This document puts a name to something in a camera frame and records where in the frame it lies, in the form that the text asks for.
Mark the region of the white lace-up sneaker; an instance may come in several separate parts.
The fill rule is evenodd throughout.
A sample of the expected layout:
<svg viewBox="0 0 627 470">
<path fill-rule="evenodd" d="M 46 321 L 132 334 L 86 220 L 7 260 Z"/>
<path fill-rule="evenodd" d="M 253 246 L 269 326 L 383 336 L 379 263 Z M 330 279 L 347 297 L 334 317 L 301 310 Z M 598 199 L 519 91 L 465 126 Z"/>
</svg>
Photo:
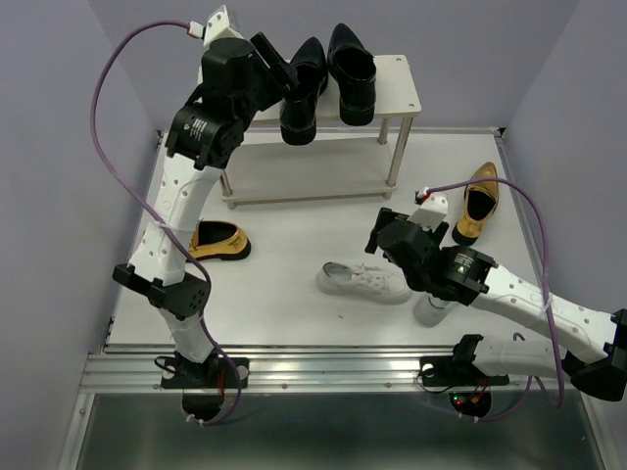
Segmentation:
<svg viewBox="0 0 627 470">
<path fill-rule="evenodd" d="M 401 305 L 411 297 L 411 289 L 401 275 L 365 264 L 326 262 L 315 283 L 327 295 L 361 298 L 382 305 Z"/>
</svg>

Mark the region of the black patent loafer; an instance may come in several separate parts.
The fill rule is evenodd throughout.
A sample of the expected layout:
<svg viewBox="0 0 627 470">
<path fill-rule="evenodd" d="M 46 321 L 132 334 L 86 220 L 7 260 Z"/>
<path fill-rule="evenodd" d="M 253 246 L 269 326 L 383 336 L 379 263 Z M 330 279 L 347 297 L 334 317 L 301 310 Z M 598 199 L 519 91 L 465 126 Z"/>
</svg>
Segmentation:
<svg viewBox="0 0 627 470">
<path fill-rule="evenodd" d="M 291 146 L 305 146 L 316 136 L 316 107 L 328 84 L 328 66 L 324 49 L 316 37 L 310 37 L 290 62 L 298 86 L 281 104 L 280 131 Z"/>
</svg>

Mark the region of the gold loafer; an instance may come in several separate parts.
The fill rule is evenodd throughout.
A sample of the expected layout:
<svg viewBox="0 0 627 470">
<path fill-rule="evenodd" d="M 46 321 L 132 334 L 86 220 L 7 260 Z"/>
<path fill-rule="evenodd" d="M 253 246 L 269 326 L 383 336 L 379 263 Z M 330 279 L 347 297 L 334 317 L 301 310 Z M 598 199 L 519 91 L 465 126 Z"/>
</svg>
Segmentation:
<svg viewBox="0 0 627 470">
<path fill-rule="evenodd" d="M 196 260 L 241 260 L 251 251 L 252 244 L 243 229 L 219 220 L 200 220 L 188 247 Z"/>
<path fill-rule="evenodd" d="M 471 179 L 497 177 L 493 163 L 480 166 Z M 472 246 L 481 236 L 499 203 L 499 183 L 480 181 L 468 185 L 464 190 L 463 211 L 453 228 L 453 240 L 463 246 Z"/>
</svg>

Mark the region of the black loafer with tag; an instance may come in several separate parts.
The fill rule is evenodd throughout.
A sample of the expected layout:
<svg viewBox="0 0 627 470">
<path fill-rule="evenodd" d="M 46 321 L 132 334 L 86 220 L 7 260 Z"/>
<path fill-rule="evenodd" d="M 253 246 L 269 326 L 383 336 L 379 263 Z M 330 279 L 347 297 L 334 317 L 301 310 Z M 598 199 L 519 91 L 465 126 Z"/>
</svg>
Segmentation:
<svg viewBox="0 0 627 470">
<path fill-rule="evenodd" d="M 374 57 L 344 23 L 332 31 L 327 64 L 339 88 L 340 119 L 349 126 L 370 124 L 376 103 Z"/>
</svg>

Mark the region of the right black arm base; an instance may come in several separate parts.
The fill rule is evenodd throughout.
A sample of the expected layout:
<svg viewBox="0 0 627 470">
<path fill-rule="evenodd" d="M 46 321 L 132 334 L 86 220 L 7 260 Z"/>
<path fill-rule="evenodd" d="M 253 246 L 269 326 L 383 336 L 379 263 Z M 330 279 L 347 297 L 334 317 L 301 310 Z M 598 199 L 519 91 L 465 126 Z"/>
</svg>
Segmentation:
<svg viewBox="0 0 627 470">
<path fill-rule="evenodd" d="M 485 419 L 492 407 L 490 388 L 508 385 L 509 376 L 482 372 L 474 364 L 483 343 L 479 334 L 464 335 L 448 355 L 423 356 L 414 382 L 427 393 L 447 394 L 462 416 Z"/>
</svg>

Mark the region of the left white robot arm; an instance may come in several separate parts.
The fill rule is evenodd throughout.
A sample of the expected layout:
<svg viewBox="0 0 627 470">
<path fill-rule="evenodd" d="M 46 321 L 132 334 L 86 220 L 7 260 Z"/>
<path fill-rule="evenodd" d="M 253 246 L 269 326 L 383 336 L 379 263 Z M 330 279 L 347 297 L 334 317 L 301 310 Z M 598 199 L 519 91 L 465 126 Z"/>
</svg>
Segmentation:
<svg viewBox="0 0 627 470">
<path fill-rule="evenodd" d="M 144 296 L 165 319 L 184 374 L 206 386 L 217 377 L 215 347 L 202 319 L 211 282 L 186 271 L 200 212 L 254 116 L 297 85 L 295 71 L 261 32 L 214 40 L 201 59 L 202 81 L 175 114 L 150 221 L 116 282 Z"/>
</svg>

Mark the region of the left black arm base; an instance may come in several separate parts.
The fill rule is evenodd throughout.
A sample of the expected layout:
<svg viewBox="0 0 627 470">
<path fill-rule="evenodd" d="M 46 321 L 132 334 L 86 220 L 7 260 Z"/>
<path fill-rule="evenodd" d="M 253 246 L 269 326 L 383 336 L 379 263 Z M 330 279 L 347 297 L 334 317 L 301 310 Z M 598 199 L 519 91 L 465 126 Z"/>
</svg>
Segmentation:
<svg viewBox="0 0 627 470">
<path fill-rule="evenodd" d="M 154 364 L 161 370 L 160 387 L 181 391 L 181 408 L 186 419 L 200 426 L 224 421 L 248 386 L 250 360 L 235 357 L 229 362 L 213 352 L 203 363 L 187 360 L 178 352 L 158 355 Z"/>
</svg>

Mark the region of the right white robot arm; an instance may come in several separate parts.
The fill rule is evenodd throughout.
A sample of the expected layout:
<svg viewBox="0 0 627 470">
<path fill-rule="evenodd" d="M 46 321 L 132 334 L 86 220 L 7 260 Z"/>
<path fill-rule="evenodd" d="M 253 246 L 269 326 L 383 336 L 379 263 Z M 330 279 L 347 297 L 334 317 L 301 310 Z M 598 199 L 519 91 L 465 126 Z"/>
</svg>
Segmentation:
<svg viewBox="0 0 627 470">
<path fill-rule="evenodd" d="M 488 311 L 543 337 L 542 341 L 495 341 L 466 334 L 449 355 L 428 356 L 429 387 L 507 384 L 509 375 L 554 378 L 563 371 L 580 392 L 620 401 L 626 390 L 626 312 L 606 313 L 542 291 L 493 258 L 463 246 L 442 247 L 447 223 L 423 230 L 409 216 L 383 208 L 366 251 L 381 250 L 398 266 L 409 287 L 434 298 Z"/>
</svg>

